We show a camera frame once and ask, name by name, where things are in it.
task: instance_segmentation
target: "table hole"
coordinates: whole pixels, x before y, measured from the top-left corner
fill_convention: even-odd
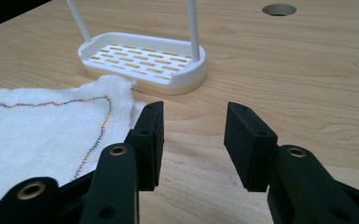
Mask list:
[[[289,16],[294,14],[297,9],[287,4],[272,4],[263,7],[262,11],[270,16]]]

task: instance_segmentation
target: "white post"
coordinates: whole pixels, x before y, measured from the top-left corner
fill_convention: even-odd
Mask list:
[[[84,24],[83,20],[81,19],[80,12],[77,9],[77,6],[75,5],[74,0],[66,0],[66,3],[68,4],[69,8],[71,8],[72,15],[74,15],[77,26],[80,29],[81,34],[84,37],[84,40],[89,43],[91,41],[91,37],[89,32],[87,31],[86,25]]]
[[[196,0],[187,0],[188,21],[190,26],[191,52],[194,62],[200,60],[199,28],[197,22]]]

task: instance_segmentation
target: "colored stitching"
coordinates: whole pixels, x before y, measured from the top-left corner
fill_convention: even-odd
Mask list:
[[[94,151],[99,146],[100,142],[104,138],[106,123],[108,122],[108,120],[110,120],[111,114],[113,112],[112,99],[109,96],[105,95],[105,96],[98,96],[98,97],[94,97],[94,98],[90,98],[90,99],[71,100],[71,101],[63,102],[63,103],[45,102],[45,103],[40,103],[40,104],[36,104],[36,105],[35,104],[24,104],[24,103],[18,103],[15,105],[6,105],[3,103],[0,103],[0,106],[2,106],[3,108],[6,108],[6,109],[11,109],[14,107],[19,107],[19,106],[41,107],[41,106],[47,106],[47,105],[54,105],[54,106],[59,107],[62,105],[69,105],[71,103],[87,103],[87,102],[92,102],[92,101],[97,101],[97,100],[102,100],[102,99],[105,99],[109,103],[109,110],[108,110],[108,113],[106,115],[106,118],[105,118],[103,124],[101,125],[100,135],[98,136],[98,138],[95,141],[92,148],[89,149],[86,156],[83,158],[83,161],[80,163],[80,165],[76,169],[76,172],[74,174],[74,179],[77,179],[77,178],[79,178],[80,173],[82,172],[84,165],[87,163],[92,151]]]

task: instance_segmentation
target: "light wood tabletop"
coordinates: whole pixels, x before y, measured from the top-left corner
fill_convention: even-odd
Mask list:
[[[77,0],[91,36],[109,32],[188,40],[186,1]],[[279,145],[310,150],[337,180],[359,189],[359,0],[199,0],[207,78],[163,101],[159,187],[141,192],[141,223],[270,223],[267,193],[247,192],[223,145],[228,102],[250,106]],[[0,25],[0,89],[66,89],[92,82],[84,42],[63,0]]]

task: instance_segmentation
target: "black plastic bracket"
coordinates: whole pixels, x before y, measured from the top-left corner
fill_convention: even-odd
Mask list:
[[[307,149],[277,140],[249,107],[228,103],[228,154],[248,191],[269,186],[275,223],[359,223],[359,190],[334,180]]]
[[[154,190],[159,185],[162,147],[164,145],[164,119],[162,102],[145,106],[126,143],[136,148],[139,166],[139,190]]]
[[[80,223],[138,223],[135,150],[129,144],[104,149],[92,178]]]

